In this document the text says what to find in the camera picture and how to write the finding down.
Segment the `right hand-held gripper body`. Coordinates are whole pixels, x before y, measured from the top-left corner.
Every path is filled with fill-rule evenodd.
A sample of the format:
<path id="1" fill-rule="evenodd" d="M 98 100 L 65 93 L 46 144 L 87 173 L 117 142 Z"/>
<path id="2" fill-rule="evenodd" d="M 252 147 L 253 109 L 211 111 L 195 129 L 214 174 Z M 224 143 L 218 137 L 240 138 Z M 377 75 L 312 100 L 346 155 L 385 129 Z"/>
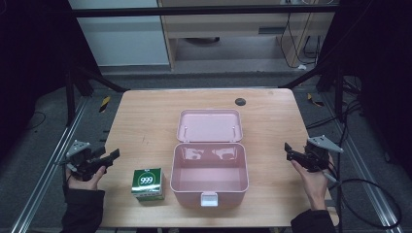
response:
<path id="1" fill-rule="evenodd" d="M 317 172 L 328 168 L 329 153 L 344 150 L 325 135 L 309 138 L 304 147 L 302 166 L 308 172 Z"/>

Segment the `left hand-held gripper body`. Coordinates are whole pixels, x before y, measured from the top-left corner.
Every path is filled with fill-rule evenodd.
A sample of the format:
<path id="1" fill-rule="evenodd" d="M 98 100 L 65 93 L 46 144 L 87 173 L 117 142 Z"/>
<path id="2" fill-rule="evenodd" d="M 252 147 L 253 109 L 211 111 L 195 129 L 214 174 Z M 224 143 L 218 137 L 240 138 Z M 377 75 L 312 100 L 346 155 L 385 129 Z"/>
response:
<path id="1" fill-rule="evenodd" d="M 101 167 L 100 158 L 92 155 L 90 143 L 75 140 L 58 164 L 70 169 L 74 176 L 89 181 Z"/>

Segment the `person's left hand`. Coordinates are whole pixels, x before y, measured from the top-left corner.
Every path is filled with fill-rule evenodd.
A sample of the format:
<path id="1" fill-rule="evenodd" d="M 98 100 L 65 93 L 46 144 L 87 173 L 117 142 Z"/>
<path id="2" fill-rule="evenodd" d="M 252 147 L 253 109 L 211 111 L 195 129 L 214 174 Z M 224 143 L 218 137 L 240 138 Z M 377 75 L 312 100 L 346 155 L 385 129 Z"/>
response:
<path id="1" fill-rule="evenodd" d="M 70 169 L 65 171 L 65 181 L 68 187 L 71 189 L 81 189 L 81 190 L 97 190 L 98 183 L 106 173 L 106 167 L 101 166 L 98 171 L 92 176 L 89 181 L 83 181 L 81 178 L 76 178 Z"/>

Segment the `person's right hand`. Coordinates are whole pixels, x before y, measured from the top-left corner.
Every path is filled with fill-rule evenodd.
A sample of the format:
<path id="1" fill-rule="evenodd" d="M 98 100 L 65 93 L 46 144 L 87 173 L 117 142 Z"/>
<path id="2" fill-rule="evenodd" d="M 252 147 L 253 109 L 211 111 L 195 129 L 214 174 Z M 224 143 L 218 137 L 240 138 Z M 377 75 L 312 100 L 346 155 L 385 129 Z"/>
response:
<path id="1" fill-rule="evenodd" d="M 310 173 L 295 160 L 292 160 L 291 164 L 302 179 L 311 210 L 326 210 L 326 190 L 328 185 L 328 177 L 326 174 L 329 173 L 329 170 Z"/>

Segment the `green and white medicine box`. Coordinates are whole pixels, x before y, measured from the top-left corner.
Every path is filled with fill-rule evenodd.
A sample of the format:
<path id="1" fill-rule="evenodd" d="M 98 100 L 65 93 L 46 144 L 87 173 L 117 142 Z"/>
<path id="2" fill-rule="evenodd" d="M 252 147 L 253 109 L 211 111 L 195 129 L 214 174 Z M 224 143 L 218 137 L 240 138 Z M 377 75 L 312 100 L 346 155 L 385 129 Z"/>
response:
<path id="1" fill-rule="evenodd" d="M 155 201 L 164 199 L 163 171 L 161 168 L 135 170 L 131 194 L 139 201 Z"/>

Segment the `yellow and black tape strip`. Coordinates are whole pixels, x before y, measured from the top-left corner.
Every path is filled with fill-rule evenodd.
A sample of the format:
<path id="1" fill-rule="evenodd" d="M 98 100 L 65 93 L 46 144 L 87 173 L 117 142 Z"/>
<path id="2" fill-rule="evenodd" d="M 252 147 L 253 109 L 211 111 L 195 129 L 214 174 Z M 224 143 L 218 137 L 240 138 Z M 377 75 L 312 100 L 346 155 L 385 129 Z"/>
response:
<path id="1" fill-rule="evenodd" d="M 107 108 L 110 100 L 111 100 L 111 97 L 110 97 L 110 96 L 105 96 L 105 97 L 103 98 L 102 103 L 101 103 L 101 105 L 100 105 L 100 107 L 99 107 L 99 111 L 98 111 L 99 113 L 105 112 L 105 110 L 106 110 L 106 108 Z"/>
<path id="2" fill-rule="evenodd" d="M 312 93 L 307 94 L 307 100 L 317 107 L 323 107 L 325 104 L 319 95 Z"/>

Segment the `black metal stand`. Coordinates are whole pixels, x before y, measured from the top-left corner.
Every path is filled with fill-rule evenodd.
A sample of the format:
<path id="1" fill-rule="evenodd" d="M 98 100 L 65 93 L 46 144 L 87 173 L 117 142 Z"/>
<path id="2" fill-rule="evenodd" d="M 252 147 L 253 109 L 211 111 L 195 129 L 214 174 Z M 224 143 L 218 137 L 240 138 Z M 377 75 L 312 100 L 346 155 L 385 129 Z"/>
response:
<path id="1" fill-rule="evenodd" d="M 126 92 L 127 88 L 121 87 L 115 83 L 106 80 L 102 75 L 93 73 L 85 67 L 69 66 L 64 71 L 66 103 L 67 103 L 67 123 L 69 126 L 74 122 L 76 116 L 76 105 L 74 88 L 76 87 L 82 96 L 91 96 L 94 89 L 89 83 L 89 79 L 97 81 L 115 92 Z"/>
<path id="2" fill-rule="evenodd" d="M 294 81 L 280 85 L 280 88 L 293 89 L 309 79 L 319 76 L 317 89 L 320 92 L 334 86 L 334 112 L 340 121 L 343 121 L 343 69 L 338 62 L 320 62 L 314 69 L 308 71 Z"/>

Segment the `pink plastic storage box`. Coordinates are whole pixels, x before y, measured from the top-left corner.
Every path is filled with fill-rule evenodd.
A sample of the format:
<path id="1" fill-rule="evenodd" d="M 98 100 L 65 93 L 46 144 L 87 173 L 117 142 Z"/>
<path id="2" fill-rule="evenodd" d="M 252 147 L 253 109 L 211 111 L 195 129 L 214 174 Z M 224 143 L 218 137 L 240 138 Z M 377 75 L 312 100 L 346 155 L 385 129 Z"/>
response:
<path id="1" fill-rule="evenodd" d="M 184 110 L 180 114 L 170 187 L 185 207 L 241 204 L 249 188 L 243 128 L 235 110 Z"/>

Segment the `white cabinet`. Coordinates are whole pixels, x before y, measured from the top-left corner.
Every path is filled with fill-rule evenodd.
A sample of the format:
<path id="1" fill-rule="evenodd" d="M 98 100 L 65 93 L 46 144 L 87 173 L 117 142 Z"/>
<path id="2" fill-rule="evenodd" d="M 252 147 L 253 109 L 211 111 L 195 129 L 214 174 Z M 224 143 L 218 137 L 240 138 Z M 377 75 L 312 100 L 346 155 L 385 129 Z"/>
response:
<path id="1" fill-rule="evenodd" d="M 73 10 L 156 8 L 156 0 L 69 0 Z M 168 65 L 160 17 L 79 17 L 100 67 Z"/>

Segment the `aluminium floor rail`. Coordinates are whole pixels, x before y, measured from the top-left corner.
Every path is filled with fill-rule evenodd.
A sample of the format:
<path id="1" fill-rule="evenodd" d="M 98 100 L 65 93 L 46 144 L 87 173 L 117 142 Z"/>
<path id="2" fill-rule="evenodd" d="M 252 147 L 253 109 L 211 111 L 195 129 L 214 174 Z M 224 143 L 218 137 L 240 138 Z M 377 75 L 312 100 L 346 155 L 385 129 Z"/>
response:
<path id="1" fill-rule="evenodd" d="M 39 180 L 37 181 L 30 197 L 28 198 L 23 210 L 20 212 L 17 220 L 13 224 L 10 233 L 26 233 L 30 223 L 35 216 L 40 204 L 42 203 L 47 190 L 52 182 L 52 178 L 59 168 L 57 162 L 68 151 L 70 142 L 75 134 L 78 125 L 85 113 L 86 106 L 89 102 L 89 97 L 81 97 L 79 105 L 76 108 L 75 116 L 72 122 L 65 127 L 62 136 L 60 137 L 51 157 L 43 170 Z"/>
<path id="2" fill-rule="evenodd" d="M 342 154 L 345 154 L 352 162 L 354 169 L 357 172 L 357 177 L 354 179 L 343 180 L 341 183 L 360 183 L 367 194 L 369 201 L 374 208 L 374 211 L 379 219 L 378 223 L 367 220 L 365 217 L 358 215 L 348 204 L 346 209 L 350 211 L 359 220 L 368 224 L 370 227 L 379 228 L 386 233 L 404 233 L 400 223 L 402 221 L 402 211 L 395 199 L 380 186 L 370 173 L 359 150 L 349 134 L 347 124 L 338 119 L 334 112 L 332 97 L 327 93 L 321 94 L 326 108 L 329 110 L 332 121 L 337 132 L 340 134 L 338 144 L 343 148 Z"/>

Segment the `black horizontal frame bar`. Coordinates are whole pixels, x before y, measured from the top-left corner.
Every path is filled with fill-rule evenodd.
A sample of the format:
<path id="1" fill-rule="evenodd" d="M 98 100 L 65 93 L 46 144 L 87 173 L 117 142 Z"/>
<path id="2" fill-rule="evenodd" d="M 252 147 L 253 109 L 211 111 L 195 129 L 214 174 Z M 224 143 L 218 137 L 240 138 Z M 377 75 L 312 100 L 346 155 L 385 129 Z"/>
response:
<path id="1" fill-rule="evenodd" d="M 126 9 L 71 10 L 73 17 L 151 17 L 151 16 L 196 16 L 235 14 L 283 14 L 283 13 L 330 13 L 339 5 L 277 5 L 277 6 L 199 6 Z"/>

